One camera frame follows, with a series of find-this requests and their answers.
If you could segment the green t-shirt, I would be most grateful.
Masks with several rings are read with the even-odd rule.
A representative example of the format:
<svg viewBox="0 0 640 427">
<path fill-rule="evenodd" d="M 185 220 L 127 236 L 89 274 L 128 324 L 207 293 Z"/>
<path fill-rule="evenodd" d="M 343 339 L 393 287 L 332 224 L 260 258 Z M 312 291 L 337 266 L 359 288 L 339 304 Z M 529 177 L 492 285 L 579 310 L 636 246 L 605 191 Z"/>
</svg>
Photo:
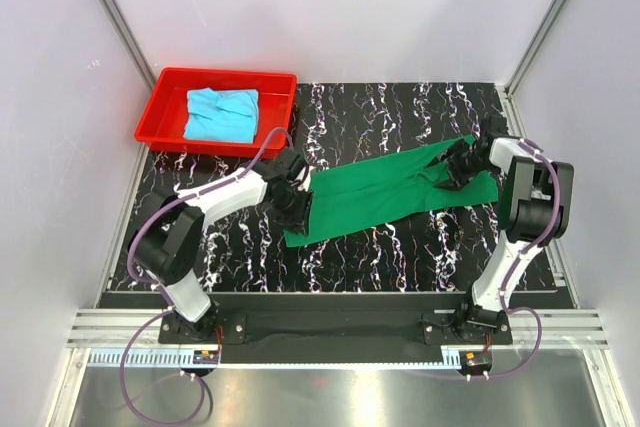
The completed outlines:
<svg viewBox="0 0 640 427">
<path fill-rule="evenodd" d="M 447 179 L 447 166 L 430 162 L 454 143 L 441 141 L 313 173 L 308 233 L 287 232 L 286 246 L 342 237 L 414 213 L 495 202 L 497 182 L 486 171 L 459 191 L 436 186 Z"/>
</svg>

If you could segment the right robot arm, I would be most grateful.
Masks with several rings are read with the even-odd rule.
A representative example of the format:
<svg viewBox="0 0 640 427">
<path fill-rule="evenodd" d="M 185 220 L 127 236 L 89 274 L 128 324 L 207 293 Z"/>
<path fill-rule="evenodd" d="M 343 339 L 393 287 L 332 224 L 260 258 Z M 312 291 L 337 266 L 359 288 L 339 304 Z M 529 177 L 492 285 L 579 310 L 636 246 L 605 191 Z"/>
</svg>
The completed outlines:
<svg viewBox="0 0 640 427">
<path fill-rule="evenodd" d="M 498 340 L 509 332 L 510 299 L 522 275 L 568 228 L 575 168 L 550 160 L 533 141 L 510 135 L 500 116 L 483 119 L 476 140 L 454 142 L 431 164 L 444 167 L 436 186 L 449 191 L 462 190 L 482 173 L 506 175 L 496 248 L 445 327 L 461 343 Z"/>
</svg>

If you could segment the red plastic bin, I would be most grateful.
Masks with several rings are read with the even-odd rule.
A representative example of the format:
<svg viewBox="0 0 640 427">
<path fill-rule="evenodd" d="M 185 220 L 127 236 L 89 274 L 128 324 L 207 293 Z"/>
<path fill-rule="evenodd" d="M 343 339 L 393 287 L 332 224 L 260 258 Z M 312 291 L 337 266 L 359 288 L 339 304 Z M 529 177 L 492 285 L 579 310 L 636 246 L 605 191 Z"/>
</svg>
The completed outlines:
<svg viewBox="0 0 640 427">
<path fill-rule="evenodd" d="M 153 151 L 274 157 L 287 145 L 293 74 L 164 69 L 134 137 Z"/>
</svg>

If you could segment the blue folded t-shirt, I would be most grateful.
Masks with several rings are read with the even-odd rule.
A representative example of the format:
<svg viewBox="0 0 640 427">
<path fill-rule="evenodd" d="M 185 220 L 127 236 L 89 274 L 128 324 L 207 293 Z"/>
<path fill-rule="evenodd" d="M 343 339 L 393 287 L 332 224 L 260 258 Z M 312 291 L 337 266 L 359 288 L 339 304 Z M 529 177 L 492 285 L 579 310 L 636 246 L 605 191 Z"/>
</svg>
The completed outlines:
<svg viewBox="0 0 640 427">
<path fill-rule="evenodd" d="M 184 138 L 251 144 L 259 124 L 259 93 L 255 89 L 189 90 Z"/>
</svg>

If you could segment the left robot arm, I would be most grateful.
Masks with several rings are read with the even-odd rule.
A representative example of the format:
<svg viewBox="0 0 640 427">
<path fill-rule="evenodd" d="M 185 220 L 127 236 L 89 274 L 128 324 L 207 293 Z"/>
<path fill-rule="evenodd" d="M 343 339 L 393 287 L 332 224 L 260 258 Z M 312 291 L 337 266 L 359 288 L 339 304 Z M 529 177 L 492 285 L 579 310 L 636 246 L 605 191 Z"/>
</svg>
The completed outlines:
<svg viewBox="0 0 640 427">
<path fill-rule="evenodd" d="M 136 224 L 127 247 L 127 270 L 137 281 L 159 289 L 170 307 L 165 322 L 170 332 L 196 343 L 223 332 L 219 308 L 194 272 L 207 228 L 239 210 L 266 205 L 277 225 L 306 234 L 313 171 L 301 154 L 286 148 L 274 159 L 254 158 L 203 186 L 155 192 L 146 199 L 146 219 Z"/>
</svg>

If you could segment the aluminium frame post left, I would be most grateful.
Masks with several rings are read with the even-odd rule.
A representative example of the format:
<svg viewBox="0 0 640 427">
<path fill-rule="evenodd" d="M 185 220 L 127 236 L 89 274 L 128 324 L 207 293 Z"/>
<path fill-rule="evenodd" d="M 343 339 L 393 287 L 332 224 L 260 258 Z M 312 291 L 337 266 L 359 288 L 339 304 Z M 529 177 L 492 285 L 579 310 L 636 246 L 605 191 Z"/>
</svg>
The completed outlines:
<svg viewBox="0 0 640 427">
<path fill-rule="evenodd" d="M 115 29 L 120 41 L 126 49 L 138 74 L 145 86 L 152 90 L 156 83 L 156 76 L 146 59 L 133 30 L 127 22 L 117 0 L 98 0 Z"/>
</svg>

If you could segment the aluminium frame post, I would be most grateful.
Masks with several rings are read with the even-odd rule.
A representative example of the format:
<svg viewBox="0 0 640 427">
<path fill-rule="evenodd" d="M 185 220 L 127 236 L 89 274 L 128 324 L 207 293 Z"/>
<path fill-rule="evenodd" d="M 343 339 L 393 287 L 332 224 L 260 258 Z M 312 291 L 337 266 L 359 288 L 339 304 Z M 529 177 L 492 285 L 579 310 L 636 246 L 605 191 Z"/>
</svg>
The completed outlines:
<svg viewBox="0 0 640 427">
<path fill-rule="evenodd" d="M 117 0 L 98 0 L 115 29 L 120 41 L 126 49 L 138 74 L 145 86 L 152 90 L 156 83 L 156 76 L 146 59 L 133 30 L 127 22 Z"/>
<path fill-rule="evenodd" d="M 524 77 L 531 68 L 538 53 L 543 47 L 545 41 L 553 30 L 556 22 L 563 13 L 564 9 L 568 5 L 570 0 L 552 0 L 549 7 L 538 27 L 536 28 L 534 35 L 529 42 L 527 48 L 524 51 L 520 61 L 518 62 L 513 74 L 509 78 L 508 82 L 504 85 L 505 93 L 508 97 L 513 97 L 521 85 Z"/>
</svg>

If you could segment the aluminium frame post right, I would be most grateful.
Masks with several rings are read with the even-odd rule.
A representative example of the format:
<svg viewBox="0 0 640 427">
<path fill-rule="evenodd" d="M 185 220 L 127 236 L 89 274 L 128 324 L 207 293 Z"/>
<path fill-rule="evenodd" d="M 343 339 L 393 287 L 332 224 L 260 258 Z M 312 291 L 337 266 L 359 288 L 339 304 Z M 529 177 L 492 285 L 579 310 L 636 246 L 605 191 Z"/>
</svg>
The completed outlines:
<svg viewBox="0 0 640 427">
<path fill-rule="evenodd" d="M 553 30 L 556 22 L 563 13 L 564 9 L 568 5 L 570 0 L 552 0 L 549 7 L 538 27 L 536 28 L 534 35 L 529 42 L 527 48 L 524 51 L 520 61 L 518 62 L 513 74 L 509 78 L 508 82 L 504 85 L 505 93 L 508 97 L 513 97 L 521 85 L 524 77 L 531 68 L 538 53 L 543 47 L 545 41 Z"/>
</svg>

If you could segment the aluminium front rail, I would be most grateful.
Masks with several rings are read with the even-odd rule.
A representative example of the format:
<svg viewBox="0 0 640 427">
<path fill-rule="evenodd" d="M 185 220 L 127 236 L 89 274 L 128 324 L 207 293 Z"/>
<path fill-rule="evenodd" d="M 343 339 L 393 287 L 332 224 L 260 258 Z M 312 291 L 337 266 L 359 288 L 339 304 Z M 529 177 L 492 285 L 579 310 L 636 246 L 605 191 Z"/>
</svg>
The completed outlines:
<svg viewBox="0 0 640 427">
<path fill-rule="evenodd" d="M 455 331 L 444 312 L 230 311 L 205 339 L 154 310 L 81 310 L 67 340 L 95 366 L 186 369 L 459 370 L 500 350 L 605 350 L 584 310 L 519 312 L 487 333 Z"/>
</svg>

